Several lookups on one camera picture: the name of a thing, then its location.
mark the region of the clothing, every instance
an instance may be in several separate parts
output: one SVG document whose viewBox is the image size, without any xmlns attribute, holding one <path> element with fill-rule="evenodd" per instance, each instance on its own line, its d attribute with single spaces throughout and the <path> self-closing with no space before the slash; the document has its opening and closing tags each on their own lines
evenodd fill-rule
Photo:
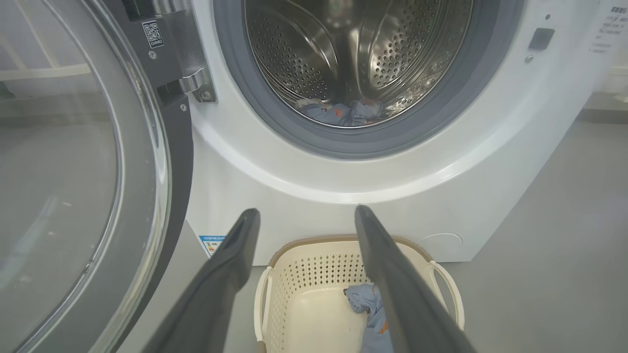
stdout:
<svg viewBox="0 0 628 353">
<path fill-rule="evenodd" d="M 345 290 L 345 295 L 354 312 L 362 313 L 366 310 L 368 314 L 360 353 L 394 353 L 384 302 L 377 286 L 350 286 Z"/>
<path fill-rule="evenodd" d="M 351 102 L 351 114 L 345 117 L 342 126 L 363 126 L 373 124 L 384 113 L 384 105 L 376 100 L 364 98 Z"/>
<path fill-rule="evenodd" d="M 351 109 L 344 104 L 324 104 L 322 100 L 316 98 L 300 99 L 296 101 L 295 107 L 305 116 L 316 121 L 329 125 L 340 125 L 340 121 L 349 116 Z"/>
</svg>

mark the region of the white washing machine body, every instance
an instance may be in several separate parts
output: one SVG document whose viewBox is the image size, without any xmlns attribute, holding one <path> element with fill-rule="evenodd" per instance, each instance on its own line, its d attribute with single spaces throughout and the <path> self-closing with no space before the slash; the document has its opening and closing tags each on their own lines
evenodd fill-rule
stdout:
<svg viewBox="0 0 628 353">
<path fill-rule="evenodd" d="M 221 235 L 243 209 L 259 209 L 262 265 L 290 241 L 353 234 L 357 204 L 437 261 L 473 259 L 606 74 L 628 2 L 526 1 L 504 60 L 471 105 L 426 141 L 362 160 L 306 151 L 260 119 L 227 67 L 212 4 L 194 6 L 218 100 L 190 101 L 187 219 L 199 235 Z M 537 28 L 555 30 L 545 50 L 529 48 Z"/>
</svg>

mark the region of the beige laundry basket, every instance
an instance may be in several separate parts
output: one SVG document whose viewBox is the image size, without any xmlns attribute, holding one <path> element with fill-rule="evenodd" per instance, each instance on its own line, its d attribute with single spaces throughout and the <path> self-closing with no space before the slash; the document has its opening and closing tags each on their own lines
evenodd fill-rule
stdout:
<svg viewBox="0 0 628 353">
<path fill-rule="evenodd" d="M 457 325 L 463 329 L 460 292 L 447 271 L 412 242 L 394 238 L 401 252 L 434 291 L 439 272 L 451 291 Z M 278 251 L 257 284 L 254 326 L 259 352 L 359 352 L 366 314 L 351 310 L 343 289 L 371 283 L 356 237 L 292 242 Z"/>
</svg>

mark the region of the basket handle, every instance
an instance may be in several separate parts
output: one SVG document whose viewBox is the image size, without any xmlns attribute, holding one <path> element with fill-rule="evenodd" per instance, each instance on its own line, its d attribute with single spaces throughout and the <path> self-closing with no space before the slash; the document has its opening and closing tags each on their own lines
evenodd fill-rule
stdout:
<svg viewBox="0 0 628 353">
<path fill-rule="evenodd" d="M 458 286 L 456 286 L 456 282 L 453 280 L 449 272 L 447 272 L 447 270 L 436 261 L 430 261 L 430 265 L 432 265 L 432 267 L 436 271 L 438 271 L 438 273 L 440 273 L 440 275 L 443 276 L 443 278 L 445 279 L 445 283 L 447 284 L 447 287 L 449 287 L 449 291 L 452 294 L 453 305 L 456 309 L 456 324 L 458 325 L 458 327 L 460 327 L 460 330 L 463 330 L 465 328 L 465 309 L 462 305 L 462 296 L 460 295 Z"/>
<path fill-rule="evenodd" d="M 258 342 L 264 342 L 264 333 L 266 331 L 266 326 L 268 326 L 268 307 L 270 306 L 271 299 L 271 285 L 273 284 L 273 278 L 270 277 L 270 272 L 273 268 L 268 266 L 262 275 L 259 277 L 259 282 L 257 282 L 257 289 L 255 290 L 255 302 L 253 304 L 253 325 L 255 328 L 255 337 Z M 266 302 L 264 304 L 264 314 L 262 315 L 262 297 L 263 291 L 266 282 L 268 286 L 266 287 Z"/>
</svg>

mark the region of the door hinge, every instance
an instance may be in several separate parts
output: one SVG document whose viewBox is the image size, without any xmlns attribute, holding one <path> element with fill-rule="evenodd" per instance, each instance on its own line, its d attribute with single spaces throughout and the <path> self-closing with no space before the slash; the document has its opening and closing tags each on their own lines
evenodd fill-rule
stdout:
<svg viewBox="0 0 628 353">
<path fill-rule="evenodd" d="M 178 79 L 184 93 L 199 102 L 216 102 L 209 64 L 200 40 L 192 0 L 152 0 L 154 15 L 162 18 L 172 36 L 183 77 Z"/>
</svg>

